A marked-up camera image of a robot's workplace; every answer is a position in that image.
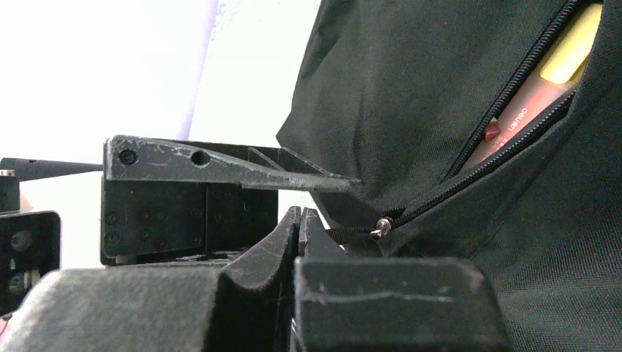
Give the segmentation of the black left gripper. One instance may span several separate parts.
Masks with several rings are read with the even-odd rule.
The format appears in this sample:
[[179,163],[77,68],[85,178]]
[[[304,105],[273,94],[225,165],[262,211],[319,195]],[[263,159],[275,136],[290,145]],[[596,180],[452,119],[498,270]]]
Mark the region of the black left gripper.
[[348,192],[362,183],[285,147],[124,135],[105,141],[103,173],[105,266],[239,253],[277,225],[275,190]]

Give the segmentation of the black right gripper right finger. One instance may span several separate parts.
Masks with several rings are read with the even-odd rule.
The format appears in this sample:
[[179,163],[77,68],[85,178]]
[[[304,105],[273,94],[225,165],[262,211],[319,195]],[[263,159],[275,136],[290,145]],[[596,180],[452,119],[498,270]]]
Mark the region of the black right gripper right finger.
[[295,351],[510,351],[486,276],[454,257],[352,257],[306,208],[294,263]]

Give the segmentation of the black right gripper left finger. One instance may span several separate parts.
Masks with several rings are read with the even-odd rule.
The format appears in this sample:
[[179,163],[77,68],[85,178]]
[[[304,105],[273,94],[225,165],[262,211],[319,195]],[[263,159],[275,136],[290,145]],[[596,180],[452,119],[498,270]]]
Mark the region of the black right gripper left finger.
[[65,269],[9,321],[3,351],[289,351],[301,209],[225,267]]

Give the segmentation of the black student backpack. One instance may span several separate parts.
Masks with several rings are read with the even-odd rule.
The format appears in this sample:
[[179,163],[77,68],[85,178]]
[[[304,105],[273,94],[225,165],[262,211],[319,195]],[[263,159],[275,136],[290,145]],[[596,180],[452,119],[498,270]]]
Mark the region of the black student backpack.
[[578,1],[322,1],[278,142],[355,177],[315,201],[385,257],[471,259],[516,351],[621,349],[621,3],[567,98],[466,168]]

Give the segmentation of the pink yellow highlighter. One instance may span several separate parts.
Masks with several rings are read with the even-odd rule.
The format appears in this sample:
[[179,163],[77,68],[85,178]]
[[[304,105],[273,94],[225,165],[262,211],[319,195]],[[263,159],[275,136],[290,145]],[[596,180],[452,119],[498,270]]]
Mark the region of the pink yellow highlighter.
[[462,169],[478,165],[502,149],[579,83],[596,37],[602,7],[603,4],[592,2],[571,19],[509,104],[491,120],[483,141]]

